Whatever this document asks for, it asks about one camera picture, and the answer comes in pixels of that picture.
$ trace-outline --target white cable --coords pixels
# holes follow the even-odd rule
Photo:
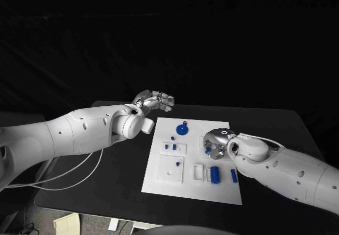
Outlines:
[[[263,138],[263,137],[257,137],[257,136],[253,136],[253,135],[249,135],[249,134],[246,134],[246,135],[250,136],[250,137],[263,139],[263,140],[266,140],[266,141],[270,141],[270,142],[273,142],[275,144],[278,144],[278,145],[280,146],[280,148],[285,148],[285,146],[283,146],[279,142],[276,142],[276,141],[273,141],[273,140],[270,140],[270,139],[266,139],[266,138]]]
[[[94,171],[96,171],[96,169],[97,169],[100,163],[102,163],[102,157],[100,157],[97,166],[96,166],[93,172],[90,173],[90,175],[87,176],[87,178],[93,175],[93,173],[94,173]],[[73,186],[70,186],[70,187],[67,187],[67,188],[52,189],[52,188],[42,188],[42,187],[35,186],[35,185],[29,185],[29,186],[31,186],[31,187],[35,187],[35,188],[39,188],[39,189],[44,189],[44,190],[50,190],[50,191],[60,191],[60,190],[68,189],[68,188],[77,186],[78,184],[81,184],[81,183],[87,180],[87,178],[86,178],[81,182],[78,182],[76,185],[73,185]]]
[[[58,175],[57,177],[54,177],[54,178],[51,178],[51,179],[48,179],[48,180],[42,180],[42,181],[39,181],[39,182],[31,183],[31,184],[15,184],[15,185],[9,185],[6,188],[19,188],[19,187],[31,186],[31,185],[38,185],[38,184],[41,184],[41,183],[45,183],[45,182],[48,182],[48,181],[51,181],[51,180],[58,179],[60,177],[65,176],[71,171],[74,171],[74,170],[83,165],[83,163],[89,160],[89,158],[91,157],[91,155],[93,155],[93,153],[89,155],[89,157],[86,158],[86,160],[80,163],[80,165],[78,165],[76,168],[73,168],[68,172],[65,172],[64,174]]]

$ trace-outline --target table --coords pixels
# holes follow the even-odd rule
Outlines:
[[[93,107],[116,104],[126,102],[97,101]],[[158,117],[228,121],[233,130],[269,138],[324,160],[295,111],[177,104],[171,112],[153,110],[148,117],[155,121]],[[151,135],[140,133],[133,140],[104,149],[102,164],[93,176],[67,190],[41,190],[35,204],[63,211],[159,225],[195,225],[239,234],[339,232],[339,217],[334,213],[285,198],[240,173],[243,206],[143,193],[153,132]],[[63,156],[50,177],[68,171],[86,157]],[[100,152],[74,172],[47,182],[44,187],[64,188],[76,184],[93,171],[99,157]]]

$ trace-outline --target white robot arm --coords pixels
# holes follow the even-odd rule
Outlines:
[[[283,196],[339,214],[339,170],[305,153],[260,137],[215,129],[204,138],[213,159],[231,157],[240,173]]]
[[[58,156],[93,153],[140,131],[151,134],[152,109],[172,110],[174,97],[143,91],[133,104],[103,106],[73,111],[55,120],[0,127],[0,191],[18,175],[39,162]]]

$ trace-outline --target black curtain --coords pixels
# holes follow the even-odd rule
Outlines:
[[[54,119],[146,89],[178,104],[289,109],[339,166],[338,5],[3,0],[0,109]]]

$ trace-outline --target small blue part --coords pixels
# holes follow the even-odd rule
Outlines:
[[[207,151],[205,151],[205,154],[208,154],[211,152],[211,148],[208,147],[207,148]]]
[[[179,125],[179,126],[177,127],[177,132],[178,132],[178,134],[182,135],[182,136],[188,134],[190,128],[188,128],[188,122],[187,122],[187,121],[182,123],[182,125]]]
[[[237,175],[236,175],[236,170],[234,169],[231,170],[231,174],[233,174],[234,183],[237,183],[239,180],[237,180]]]
[[[217,166],[211,167],[211,183],[213,184],[218,184],[221,183],[221,179],[220,179],[220,169]]]

